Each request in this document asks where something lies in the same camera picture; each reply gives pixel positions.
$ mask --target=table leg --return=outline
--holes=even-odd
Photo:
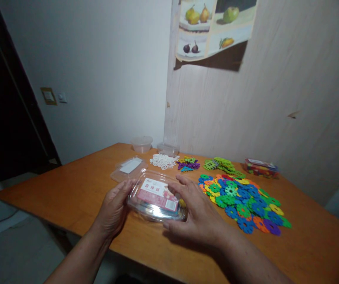
[[[63,231],[43,220],[41,220],[41,223],[46,228],[50,236],[54,239],[62,253],[67,255],[72,250],[73,246],[68,240],[66,231]]]

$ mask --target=wood grain panel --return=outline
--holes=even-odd
[[[339,1],[261,0],[239,72],[173,70],[178,7],[173,0],[165,141],[272,161],[326,204],[339,188]]]

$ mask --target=poster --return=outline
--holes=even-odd
[[[181,0],[176,58],[197,61],[251,38],[257,0]]]

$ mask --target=wall switch plate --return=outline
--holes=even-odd
[[[47,105],[57,105],[54,93],[51,88],[42,87],[41,92]]]
[[[58,101],[60,103],[67,103],[66,93],[58,93]]]

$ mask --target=yellow pear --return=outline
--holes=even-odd
[[[194,5],[185,13],[185,19],[188,21],[189,17],[191,16],[191,14],[194,13],[194,9],[193,9]]]
[[[194,12],[190,15],[190,17],[189,17],[189,19],[188,19],[188,23],[190,23],[190,24],[197,24],[199,19],[200,19],[200,13],[194,11]]]
[[[204,3],[204,9],[202,10],[201,15],[200,15],[200,22],[207,22],[208,19],[209,19],[209,11],[206,8],[206,4]]]

